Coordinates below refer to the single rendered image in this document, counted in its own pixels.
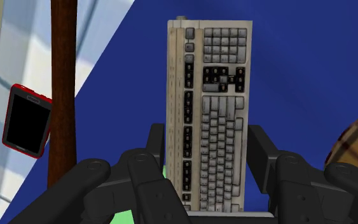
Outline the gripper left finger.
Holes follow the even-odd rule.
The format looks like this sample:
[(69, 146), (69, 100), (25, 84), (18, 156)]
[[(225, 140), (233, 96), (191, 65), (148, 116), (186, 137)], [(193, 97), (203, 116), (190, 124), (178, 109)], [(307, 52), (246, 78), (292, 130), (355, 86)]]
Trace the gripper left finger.
[(136, 224), (191, 224), (162, 174), (164, 151), (165, 127), (155, 123), (145, 148), (125, 151), (114, 166), (82, 160), (8, 224), (110, 224), (126, 210)]

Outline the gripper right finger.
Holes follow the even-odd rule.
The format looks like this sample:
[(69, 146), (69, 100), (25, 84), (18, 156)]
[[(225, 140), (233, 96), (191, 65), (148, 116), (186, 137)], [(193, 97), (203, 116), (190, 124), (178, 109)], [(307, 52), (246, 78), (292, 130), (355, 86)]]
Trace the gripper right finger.
[(316, 169), (301, 155), (278, 150), (259, 125), (248, 127), (247, 163), (278, 224), (358, 224), (358, 167)]

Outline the green flat object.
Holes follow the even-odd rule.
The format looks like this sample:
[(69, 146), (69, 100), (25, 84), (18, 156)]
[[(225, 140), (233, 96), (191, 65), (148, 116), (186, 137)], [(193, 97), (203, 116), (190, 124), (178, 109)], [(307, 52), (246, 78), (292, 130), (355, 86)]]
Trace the green flat object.
[(133, 194), (131, 194), (130, 198), (127, 202), (128, 209), (125, 211), (121, 211), (114, 215), (114, 218), (111, 220), (110, 224), (134, 224), (134, 219), (132, 215), (132, 208), (136, 208), (135, 204), (132, 204), (135, 200)]

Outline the beige computer keyboard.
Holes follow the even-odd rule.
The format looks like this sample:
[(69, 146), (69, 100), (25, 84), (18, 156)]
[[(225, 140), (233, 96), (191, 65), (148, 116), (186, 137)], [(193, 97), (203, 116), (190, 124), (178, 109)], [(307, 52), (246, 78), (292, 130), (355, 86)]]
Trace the beige computer keyboard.
[(165, 175), (189, 211), (244, 209), (252, 22), (167, 23)]

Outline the blue bed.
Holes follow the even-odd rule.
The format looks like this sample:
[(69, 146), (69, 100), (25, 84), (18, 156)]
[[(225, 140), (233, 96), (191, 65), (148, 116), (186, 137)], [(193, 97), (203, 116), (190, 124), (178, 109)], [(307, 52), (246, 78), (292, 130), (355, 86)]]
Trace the blue bed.
[(178, 15), (252, 21), (249, 122), (322, 168), (358, 119), (358, 0), (135, 0), (76, 96), (77, 158), (115, 164), (165, 121)]

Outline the red black smartphone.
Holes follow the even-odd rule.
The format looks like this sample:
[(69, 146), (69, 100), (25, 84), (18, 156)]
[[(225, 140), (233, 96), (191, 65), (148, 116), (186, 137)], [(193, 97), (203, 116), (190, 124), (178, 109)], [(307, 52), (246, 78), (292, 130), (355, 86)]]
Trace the red black smartphone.
[(2, 143), (32, 158), (42, 157), (50, 133), (52, 100), (21, 85), (10, 88)]

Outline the brown wooden post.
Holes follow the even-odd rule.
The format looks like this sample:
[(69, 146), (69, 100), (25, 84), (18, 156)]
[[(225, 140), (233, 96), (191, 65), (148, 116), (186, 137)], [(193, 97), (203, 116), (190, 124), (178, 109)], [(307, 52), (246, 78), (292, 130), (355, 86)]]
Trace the brown wooden post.
[(76, 163), (75, 72), (78, 0), (51, 0), (52, 119), (48, 187)]

